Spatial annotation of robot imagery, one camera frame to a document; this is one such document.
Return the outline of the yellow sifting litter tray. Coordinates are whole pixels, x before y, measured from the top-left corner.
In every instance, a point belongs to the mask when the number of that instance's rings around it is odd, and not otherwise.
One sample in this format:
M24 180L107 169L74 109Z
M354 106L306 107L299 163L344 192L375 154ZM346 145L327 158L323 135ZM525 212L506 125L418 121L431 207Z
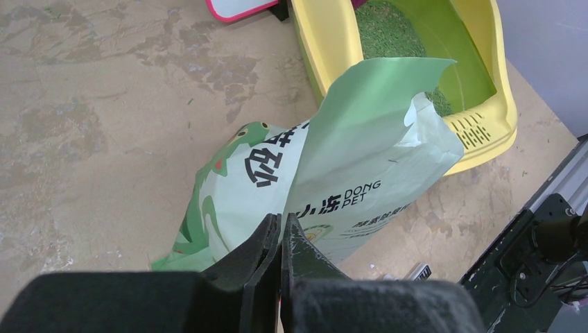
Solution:
M450 1L477 48L496 88L493 96L471 109L445 117L465 147L451 168L459 173L507 151L517 134L517 109L508 80L503 30L495 1ZM294 1L293 21L317 102L363 52L350 1Z

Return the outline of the green cat litter bag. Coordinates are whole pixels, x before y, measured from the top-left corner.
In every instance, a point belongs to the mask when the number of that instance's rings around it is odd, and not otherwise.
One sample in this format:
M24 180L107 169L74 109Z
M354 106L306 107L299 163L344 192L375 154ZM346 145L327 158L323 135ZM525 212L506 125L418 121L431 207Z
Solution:
M205 163L170 253L155 271L203 271L267 214L294 214L333 263L349 257L459 162L465 148L426 93L454 64L371 58L291 128L242 126Z

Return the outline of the purple plastic litter scoop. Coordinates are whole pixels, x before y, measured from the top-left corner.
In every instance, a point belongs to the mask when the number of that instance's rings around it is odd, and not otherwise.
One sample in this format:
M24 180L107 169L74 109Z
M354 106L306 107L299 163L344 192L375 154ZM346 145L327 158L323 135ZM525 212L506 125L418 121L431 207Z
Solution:
M366 4L369 0L351 0L351 4L353 9L358 9L361 6L363 6L364 4Z

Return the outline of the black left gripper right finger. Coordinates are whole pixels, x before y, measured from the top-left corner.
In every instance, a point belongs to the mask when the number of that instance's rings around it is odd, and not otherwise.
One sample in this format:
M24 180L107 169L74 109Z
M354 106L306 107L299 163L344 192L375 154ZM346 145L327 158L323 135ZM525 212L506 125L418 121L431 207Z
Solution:
M305 236L294 213L282 238L285 332L484 332L472 297L439 280L353 280Z

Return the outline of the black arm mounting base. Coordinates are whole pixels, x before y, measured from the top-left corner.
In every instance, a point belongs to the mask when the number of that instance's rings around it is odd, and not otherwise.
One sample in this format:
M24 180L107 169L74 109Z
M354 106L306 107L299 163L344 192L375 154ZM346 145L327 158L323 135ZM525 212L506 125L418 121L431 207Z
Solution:
M565 308L587 306L587 261L553 265L533 251L536 211L520 211L459 281L484 332L547 332Z

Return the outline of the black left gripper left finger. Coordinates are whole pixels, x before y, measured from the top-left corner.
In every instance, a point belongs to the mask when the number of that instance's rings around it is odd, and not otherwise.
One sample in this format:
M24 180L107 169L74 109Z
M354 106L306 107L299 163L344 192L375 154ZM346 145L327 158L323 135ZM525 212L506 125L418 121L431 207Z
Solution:
M202 272L41 275L1 319L2 332L274 332L280 216Z

